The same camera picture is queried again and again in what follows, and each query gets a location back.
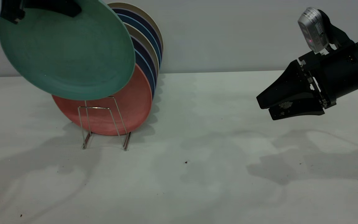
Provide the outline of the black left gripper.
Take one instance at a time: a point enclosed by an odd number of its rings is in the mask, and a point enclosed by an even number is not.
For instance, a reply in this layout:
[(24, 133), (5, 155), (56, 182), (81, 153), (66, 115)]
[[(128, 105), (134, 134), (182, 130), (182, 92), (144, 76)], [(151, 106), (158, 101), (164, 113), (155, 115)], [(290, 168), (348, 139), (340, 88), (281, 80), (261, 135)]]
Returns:
[[(17, 24), (25, 16), (23, 3), (24, 0), (2, 0), (0, 18)], [(56, 12), (69, 17), (76, 17), (82, 11), (74, 0), (27, 0), (27, 8)]]

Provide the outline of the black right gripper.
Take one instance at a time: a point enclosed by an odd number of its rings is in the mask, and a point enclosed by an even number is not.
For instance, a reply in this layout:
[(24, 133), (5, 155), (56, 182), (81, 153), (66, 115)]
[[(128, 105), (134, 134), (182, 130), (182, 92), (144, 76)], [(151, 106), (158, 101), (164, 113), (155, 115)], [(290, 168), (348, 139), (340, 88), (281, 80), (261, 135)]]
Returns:
[(320, 88), (319, 101), (298, 61), (257, 96), (261, 109), (269, 108), (273, 120), (296, 116), (321, 116), (323, 108), (358, 90), (358, 44), (340, 47), (327, 55), (309, 52), (299, 58), (304, 71)]

